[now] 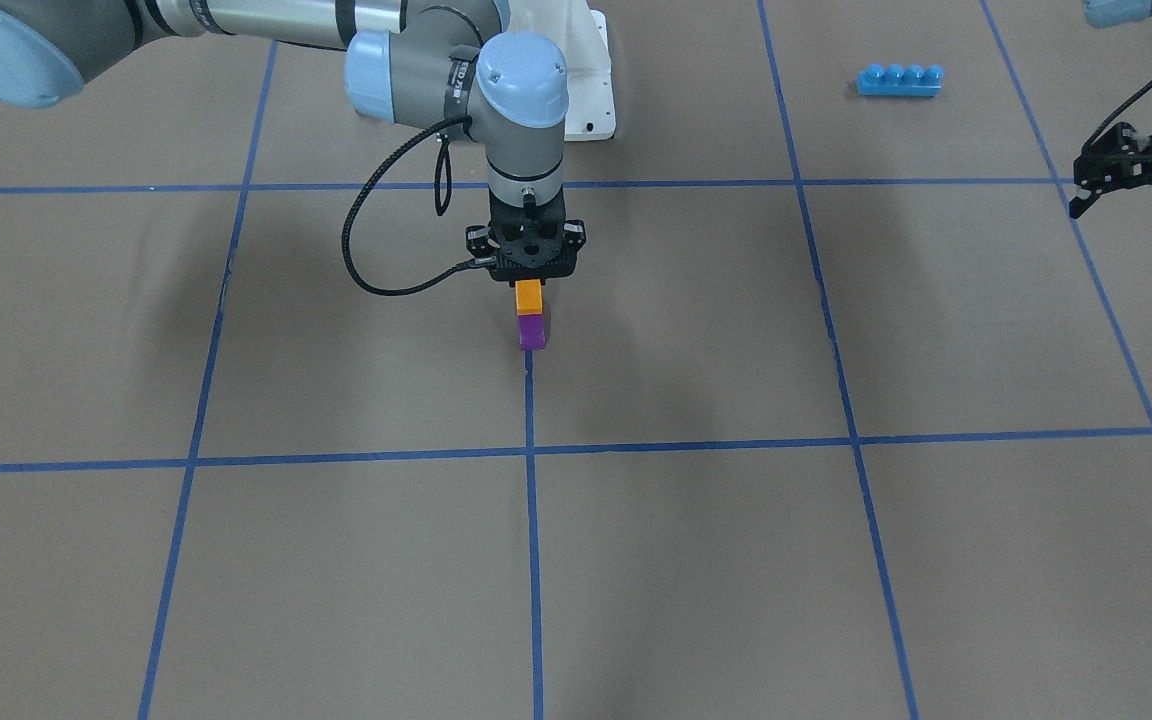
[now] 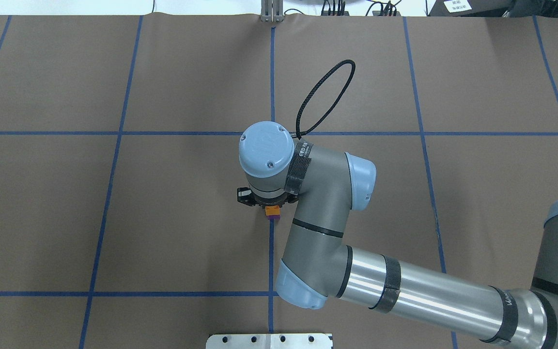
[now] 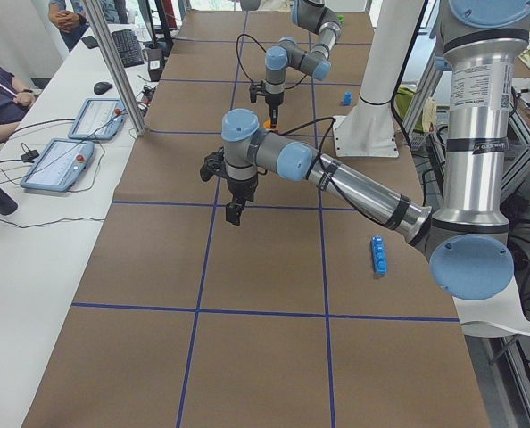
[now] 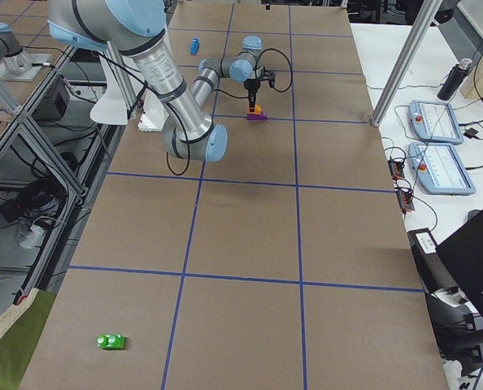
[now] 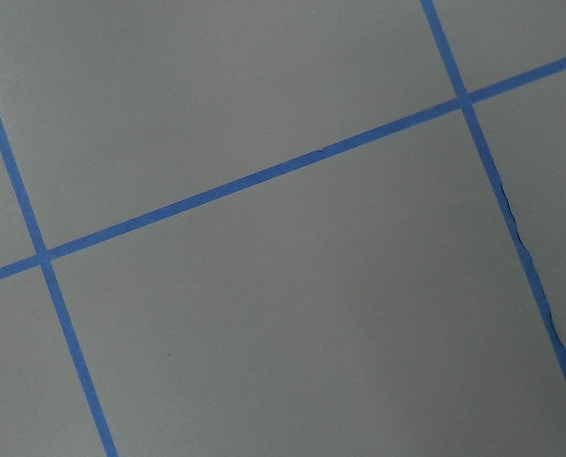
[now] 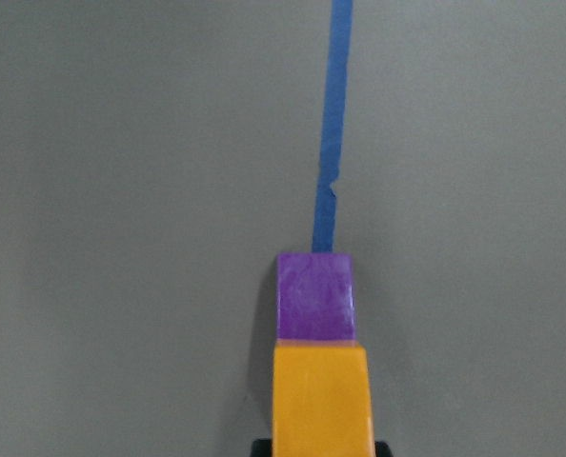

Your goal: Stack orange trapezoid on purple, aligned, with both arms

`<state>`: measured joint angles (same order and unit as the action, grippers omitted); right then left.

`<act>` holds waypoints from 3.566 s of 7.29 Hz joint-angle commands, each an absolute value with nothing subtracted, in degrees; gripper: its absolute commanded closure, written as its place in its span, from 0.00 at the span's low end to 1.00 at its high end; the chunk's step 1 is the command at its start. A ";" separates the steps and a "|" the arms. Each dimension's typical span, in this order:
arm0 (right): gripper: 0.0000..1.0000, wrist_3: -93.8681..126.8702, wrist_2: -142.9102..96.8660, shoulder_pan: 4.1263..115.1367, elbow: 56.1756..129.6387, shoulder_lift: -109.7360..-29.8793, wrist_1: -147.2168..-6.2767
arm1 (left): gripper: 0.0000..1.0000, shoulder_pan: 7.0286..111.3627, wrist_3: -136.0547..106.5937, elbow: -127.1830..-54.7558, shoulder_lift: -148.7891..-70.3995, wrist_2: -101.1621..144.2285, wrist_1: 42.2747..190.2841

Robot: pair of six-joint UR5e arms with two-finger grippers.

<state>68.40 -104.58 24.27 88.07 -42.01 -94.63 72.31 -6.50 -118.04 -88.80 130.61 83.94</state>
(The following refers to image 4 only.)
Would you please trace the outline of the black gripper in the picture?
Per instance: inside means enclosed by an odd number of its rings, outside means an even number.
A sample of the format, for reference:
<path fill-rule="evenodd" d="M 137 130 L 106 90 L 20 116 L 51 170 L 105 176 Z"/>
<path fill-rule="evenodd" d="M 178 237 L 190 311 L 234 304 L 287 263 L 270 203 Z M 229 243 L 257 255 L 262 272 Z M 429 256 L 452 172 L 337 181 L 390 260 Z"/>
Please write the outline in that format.
<path fill-rule="evenodd" d="M 259 78 L 247 79 L 243 83 L 244 88 L 248 91 L 248 112 L 255 113 L 257 91 L 260 88 L 261 81 Z"/>

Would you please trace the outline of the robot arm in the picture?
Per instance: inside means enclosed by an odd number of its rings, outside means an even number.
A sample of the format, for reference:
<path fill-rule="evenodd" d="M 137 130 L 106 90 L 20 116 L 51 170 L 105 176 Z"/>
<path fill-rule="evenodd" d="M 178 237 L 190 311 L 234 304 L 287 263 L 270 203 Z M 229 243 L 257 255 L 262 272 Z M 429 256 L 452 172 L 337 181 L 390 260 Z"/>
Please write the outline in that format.
<path fill-rule="evenodd" d="M 237 82 L 255 80 L 263 43 L 245 37 L 235 57 L 206 58 L 199 75 L 188 85 L 163 38 L 166 15 L 162 1 L 51 1 L 50 35 L 62 43 L 103 51 L 108 44 L 134 61 L 169 116 L 163 126 L 163 143 L 175 158 L 218 162 L 228 147 L 228 132 L 202 110 L 222 78 Z"/>
<path fill-rule="evenodd" d="M 32 81 L 41 67 L 50 65 L 50 54 L 29 53 L 8 24 L 0 22 L 0 79 Z"/>

